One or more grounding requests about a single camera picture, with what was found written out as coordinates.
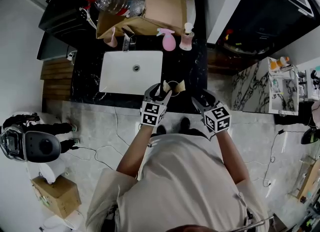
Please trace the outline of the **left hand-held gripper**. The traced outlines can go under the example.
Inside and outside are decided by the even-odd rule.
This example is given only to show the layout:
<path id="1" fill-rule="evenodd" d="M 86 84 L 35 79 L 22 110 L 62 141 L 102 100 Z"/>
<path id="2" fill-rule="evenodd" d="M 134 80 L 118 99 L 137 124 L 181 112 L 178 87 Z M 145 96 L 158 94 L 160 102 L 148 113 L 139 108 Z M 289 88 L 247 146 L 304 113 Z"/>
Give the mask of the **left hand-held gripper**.
<path id="1" fill-rule="evenodd" d="M 169 90 L 165 98 L 156 101 L 156 92 L 160 87 L 160 83 L 150 86 L 144 93 L 142 106 L 140 108 L 142 125 L 157 127 L 164 118 L 167 111 L 167 104 L 172 96 L 173 91 Z"/>

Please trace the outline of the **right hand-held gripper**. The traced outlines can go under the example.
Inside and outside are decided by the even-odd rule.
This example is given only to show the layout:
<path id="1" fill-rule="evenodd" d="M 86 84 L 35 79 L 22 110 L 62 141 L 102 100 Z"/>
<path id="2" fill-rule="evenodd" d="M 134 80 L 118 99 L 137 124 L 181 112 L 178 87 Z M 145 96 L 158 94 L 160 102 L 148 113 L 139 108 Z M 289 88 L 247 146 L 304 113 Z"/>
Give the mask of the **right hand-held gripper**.
<path id="1" fill-rule="evenodd" d="M 191 101 L 195 109 L 202 115 L 204 125 L 214 133 L 228 130 L 231 124 L 231 114 L 228 112 L 227 106 L 220 102 L 214 92 L 207 89 L 202 91 L 206 102 L 210 106 L 204 106 L 195 97 L 191 97 Z"/>

